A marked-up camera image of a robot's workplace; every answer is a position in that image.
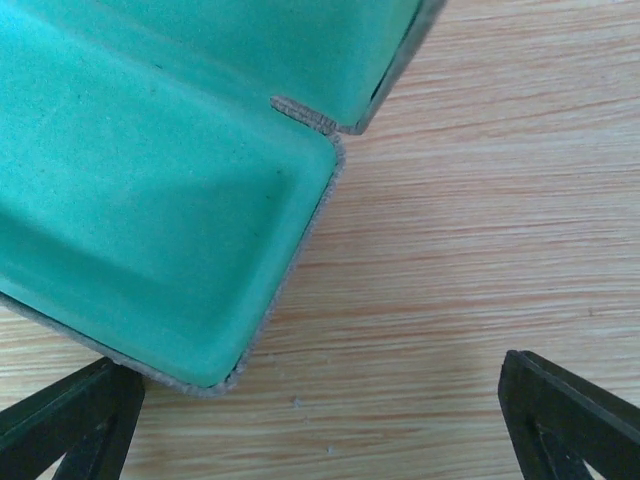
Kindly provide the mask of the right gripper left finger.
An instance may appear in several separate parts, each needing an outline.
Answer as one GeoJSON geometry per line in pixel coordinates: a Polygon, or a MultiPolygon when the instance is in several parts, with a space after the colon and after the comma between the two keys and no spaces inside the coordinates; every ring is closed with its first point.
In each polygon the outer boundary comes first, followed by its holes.
{"type": "Polygon", "coordinates": [[[118,479],[145,397],[142,376],[102,358],[1,411],[1,477],[118,479]]]}

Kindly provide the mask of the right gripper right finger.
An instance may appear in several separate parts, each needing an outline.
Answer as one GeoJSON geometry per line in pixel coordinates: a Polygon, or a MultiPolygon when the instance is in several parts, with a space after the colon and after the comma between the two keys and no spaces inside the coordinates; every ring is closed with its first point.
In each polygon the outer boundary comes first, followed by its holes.
{"type": "Polygon", "coordinates": [[[639,408],[532,351],[504,358],[498,397],[525,479],[639,477],[639,408]]]}

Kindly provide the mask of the grey glasses case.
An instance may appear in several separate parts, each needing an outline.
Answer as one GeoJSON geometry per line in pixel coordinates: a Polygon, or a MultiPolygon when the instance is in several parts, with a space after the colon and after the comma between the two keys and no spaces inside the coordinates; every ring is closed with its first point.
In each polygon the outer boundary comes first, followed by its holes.
{"type": "Polygon", "coordinates": [[[1,302],[230,389],[440,1],[5,1],[1,302]]]}

